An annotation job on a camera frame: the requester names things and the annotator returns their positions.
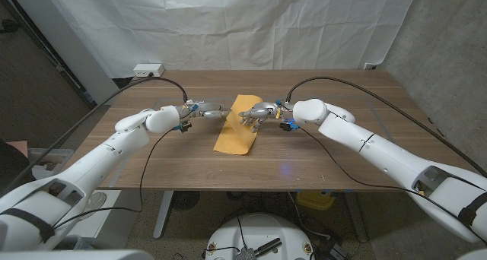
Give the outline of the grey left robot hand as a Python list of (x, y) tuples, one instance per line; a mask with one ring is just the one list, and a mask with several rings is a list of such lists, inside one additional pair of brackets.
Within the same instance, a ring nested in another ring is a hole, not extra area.
[(182, 106), (177, 106), (176, 109), (181, 121), (189, 121), (195, 117), (220, 119), (226, 118), (231, 113), (231, 108), (224, 104), (193, 100), (187, 100)]

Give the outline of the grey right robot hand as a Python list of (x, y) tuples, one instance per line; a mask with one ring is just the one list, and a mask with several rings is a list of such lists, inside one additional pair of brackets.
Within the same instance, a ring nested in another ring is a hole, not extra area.
[(267, 119), (292, 119), (294, 105), (270, 102), (256, 103), (251, 109), (240, 112), (240, 124), (251, 126), (251, 132), (257, 132)]

